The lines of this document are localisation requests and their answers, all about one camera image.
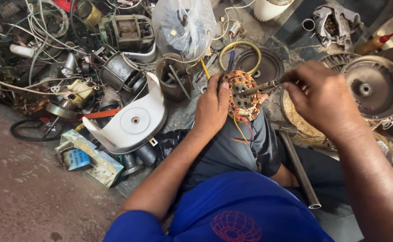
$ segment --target hand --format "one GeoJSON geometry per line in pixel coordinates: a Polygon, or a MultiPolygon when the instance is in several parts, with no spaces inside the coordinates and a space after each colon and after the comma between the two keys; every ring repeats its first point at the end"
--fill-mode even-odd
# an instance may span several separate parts
{"type": "Polygon", "coordinates": [[[218,72],[210,78],[207,91],[199,96],[196,103],[195,124],[191,131],[204,135],[209,140],[223,127],[228,115],[228,83],[223,82],[217,93],[221,77],[222,72],[218,72]]]}
{"type": "Polygon", "coordinates": [[[283,78],[297,113],[329,139],[354,138],[367,130],[342,74],[309,61],[283,78]]]}

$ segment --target hammer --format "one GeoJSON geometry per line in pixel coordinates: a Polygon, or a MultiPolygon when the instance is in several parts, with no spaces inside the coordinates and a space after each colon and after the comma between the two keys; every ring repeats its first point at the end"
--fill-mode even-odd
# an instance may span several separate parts
{"type": "Polygon", "coordinates": [[[304,171],[303,165],[301,164],[300,158],[298,157],[298,154],[295,151],[295,148],[289,137],[294,136],[298,133],[297,127],[282,121],[274,121],[271,123],[271,126],[279,134],[280,138],[283,141],[283,144],[286,147],[286,150],[288,151],[289,157],[292,160],[292,165],[294,166],[295,176],[298,180],[298,183],[300,183],[300,186],[304,189],[304,192],[309,201],[308,208],[320,208],[321,205],[319,203],[319,200],[314,193],[307,174],[304,171]]]}

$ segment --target blue t-shirt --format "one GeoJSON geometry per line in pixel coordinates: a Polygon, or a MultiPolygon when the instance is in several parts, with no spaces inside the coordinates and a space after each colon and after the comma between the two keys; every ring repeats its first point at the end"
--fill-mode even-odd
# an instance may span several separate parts
{"type": "Polygon", "coordinates": [[[152,214],[128,211],[104,241],[333,242],[294,195],[248,171],[217,175],[184,194],[167,235],[152,214]]]}

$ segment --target red globe logo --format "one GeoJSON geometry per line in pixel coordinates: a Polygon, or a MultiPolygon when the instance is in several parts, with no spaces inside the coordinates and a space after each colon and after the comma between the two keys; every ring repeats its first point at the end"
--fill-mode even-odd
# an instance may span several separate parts
{"type": "Polygon", "coordinates": [[[213,231],[227,242],[257,242],[262,230],[250,217],[239,211],[225,211],[213,218],[213,231]]]}

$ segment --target yellow pencil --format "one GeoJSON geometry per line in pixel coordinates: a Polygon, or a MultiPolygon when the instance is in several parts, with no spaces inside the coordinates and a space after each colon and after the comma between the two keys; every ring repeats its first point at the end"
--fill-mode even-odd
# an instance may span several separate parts
{"type": "Polygon", "coordinates": [[[201,59],[201,64],[203,65],[203,69],[204,69],[205,74],[207,75],[207,79],[210,79],[209,72],[207,71],[207,68],[205,67],[205,63],[204,63],[203,59],[201,59]]]}

